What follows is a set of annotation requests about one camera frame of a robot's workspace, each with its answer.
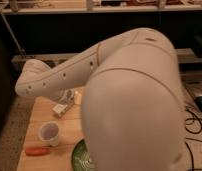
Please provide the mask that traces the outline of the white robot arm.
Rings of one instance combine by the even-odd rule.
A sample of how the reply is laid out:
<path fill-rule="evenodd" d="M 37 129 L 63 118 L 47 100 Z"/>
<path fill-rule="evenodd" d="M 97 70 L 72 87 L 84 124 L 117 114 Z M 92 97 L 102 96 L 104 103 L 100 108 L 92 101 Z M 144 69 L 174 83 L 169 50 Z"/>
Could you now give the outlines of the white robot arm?
<path fill-rule="evenodd" d="M 30 59 L 15 91 L 64 103 L 65 92 L 80 86 L 82 130 L 97 171 L 184 171 L 184 95 L 164 34 L 132 29 L 54 68 Z"/>

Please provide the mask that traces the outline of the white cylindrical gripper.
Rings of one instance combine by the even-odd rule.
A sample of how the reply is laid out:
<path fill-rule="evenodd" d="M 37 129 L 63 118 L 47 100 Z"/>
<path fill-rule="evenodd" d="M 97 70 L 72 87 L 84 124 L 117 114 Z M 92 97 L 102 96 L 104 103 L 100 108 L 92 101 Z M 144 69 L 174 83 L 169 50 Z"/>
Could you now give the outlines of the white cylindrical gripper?
<path fill-rule="evenodd" d="M 70 103 L 74 100 L 76 105 L 81 105 L 82 94 L 78 91 L 74 92 L 73 89 L 67 89 L 54 93 L 52 100 L 60 104 Z"/>

